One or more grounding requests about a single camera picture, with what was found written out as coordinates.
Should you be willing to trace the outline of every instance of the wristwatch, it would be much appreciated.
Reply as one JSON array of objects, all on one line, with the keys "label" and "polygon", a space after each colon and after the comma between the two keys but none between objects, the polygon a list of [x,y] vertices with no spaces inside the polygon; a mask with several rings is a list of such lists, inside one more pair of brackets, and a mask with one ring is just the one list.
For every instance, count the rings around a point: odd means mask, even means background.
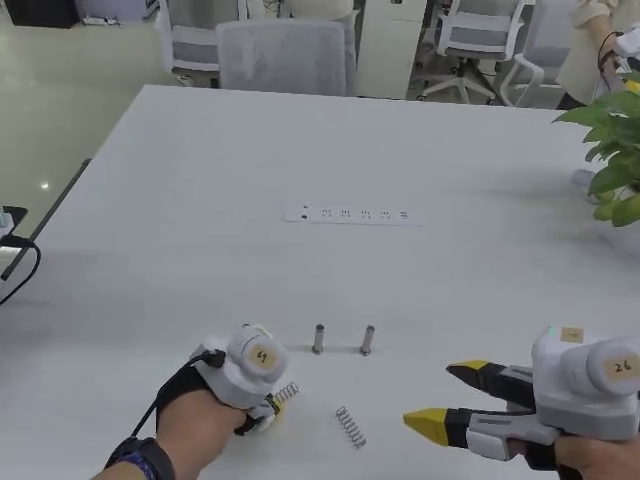
[{"label": "wristwatch", "polygon": [[176,480],[171,459],[154,438],[127,438],[114,450],[104,468],[120,462],[136,465],[147,480]]}]

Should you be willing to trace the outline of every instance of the number label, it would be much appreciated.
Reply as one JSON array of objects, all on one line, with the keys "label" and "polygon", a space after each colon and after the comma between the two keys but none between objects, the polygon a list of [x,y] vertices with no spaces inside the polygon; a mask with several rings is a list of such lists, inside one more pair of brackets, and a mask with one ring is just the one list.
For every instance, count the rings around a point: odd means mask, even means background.
[{"label": "number label", "polygon": [[276,360],[276,353],[262,345],[255,345],[249,352],[249,361],[264,370],[270,370]]},{"label": "number label", "polygon": [[604,369],[607,378],[612,382],[640,377],[640,358],[637,355],[629,354],[607,360]]}]

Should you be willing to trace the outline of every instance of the plant leaf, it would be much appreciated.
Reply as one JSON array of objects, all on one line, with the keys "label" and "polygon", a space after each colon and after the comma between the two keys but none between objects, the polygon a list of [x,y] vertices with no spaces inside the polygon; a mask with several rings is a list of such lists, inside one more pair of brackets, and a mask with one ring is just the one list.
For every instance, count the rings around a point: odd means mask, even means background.
[{"label": "plant leaf", "polygon": [[629,90],[608,93],[598,98],[595,103],[610,113],[623,113],[629,117],[640,116],[640,95]]},{"label": "plant leaf", "polygon": [[615,200],[616,198],[616,192],[614,192],[613,190],[610,192],[604,192],[604,193],[596,193],[593,195],[594,197],[596,197],[596,199],[602,204],[606,204],[606,203],[611,203]]},{"label": "plant leaf", "polygon": [[619,152],[622,149],[622,145],[615,141],[600,142],[600,157],[601,160],[608,159],[612,154]]},{"label": "plant leaf", "polygon": [[629,185],[633,180],[633,175],[628,168],[605,167],[591,179],[589,194],[610,192]]},{"label": "plant leaf", "polygon": [[596,145],[591,150],[589,150],[589,152],[587,153],[587,156],[584,157],[584,159],[587,162],[591,163],[593,161],[593,159],[595,157],[597,157],[598,155],[600,155],[600,145]]},{"label": "plant leaf", "polygon": [[613,168],[626,168],[633,173],[634,167],[640,166],[640,151],[635,149],[620,150],[609,158],[609,166]]},{"label": "plant leaf", "polygon": [[640,220],[640,194],[635,194],[615,206],[611,215],[614,227],[624,227]]},{"label": "plant leaf", "polygon": [[640,72],[638,72],[638,71],[633,71],[633,72],[630,72],[630,73],[623,73],[621,75],[621,77],[622,77],[623,80],[640,83]]},{"label": "plant leaf", "polygon": [[611,116],[609,128],[612,139],[624,146],[633,147],[640,139],[640,117]]},{"label": "plant leaf", "polygon": [[589,142],[601,142],[603,140],[608,140],[611,137],[611,132],[607,128],[607,124],[604,123],[602,125],[598,125],[593,127],[589,132],[585,135],[582,143]]},{"label": "plant leaf", "polygon": [[608,222],[613,216],[613,210],[620,203],[620,200],[613,200],[609,203],[603,203],[593,212],[593,218],[600,222]]},{"label": "plant leaf", "polygon": [[585,127],[596,127],[606,124],[608,117],[609,114],[605,110],[593,104],[564,112],[554,122],[577,123]]}]

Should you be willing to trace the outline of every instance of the table surface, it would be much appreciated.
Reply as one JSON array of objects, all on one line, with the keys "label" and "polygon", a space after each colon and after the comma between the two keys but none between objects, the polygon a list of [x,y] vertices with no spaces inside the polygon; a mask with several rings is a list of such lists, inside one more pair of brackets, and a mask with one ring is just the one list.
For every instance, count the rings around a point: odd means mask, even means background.
[{"label": "table surface", "polygon": [[[145,87],[1,310],[0,477],[91,477],[202,337],[255,322],[290,350],[283,381],[301,393],[201,478],[542,478],[433,445],[402,414],[501,409],[444,367],[526,365],[548,324],[637,329],[640,267],[598,236],[569,183],[582,129],[555,115]],[[298,201],[407,208],[425,226],[284,222]]]}]

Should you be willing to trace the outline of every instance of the hand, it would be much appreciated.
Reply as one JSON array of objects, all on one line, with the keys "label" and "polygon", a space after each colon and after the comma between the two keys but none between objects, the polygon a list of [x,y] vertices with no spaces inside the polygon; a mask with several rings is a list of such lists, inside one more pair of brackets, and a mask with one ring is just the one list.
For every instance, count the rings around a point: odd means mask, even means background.
[{"label": "hand", "polygon": [[222,405],[208,391],[183,395],[160,416],[156,439],[169,455],[176,480],[195,480],[221,453],[246,415]]},{"label": "hand", "polygon": [[[602,50],[600,52],[600,58],[603,58],[608,52],[613,51],[613,47],[616,44],[617,37],[615,35],[611,35],[607,41],[604,43]],[[609,57],[606,62],[604,62],[604,74],[607,77],[615,77],[616,69],[618,68],[616,65],[616,56]]]},{"label": "hand", "polygon": [[558,462],[578,470],[584,480],[640,478],[640,437],[624,443],[561,437],[555,450]]}]

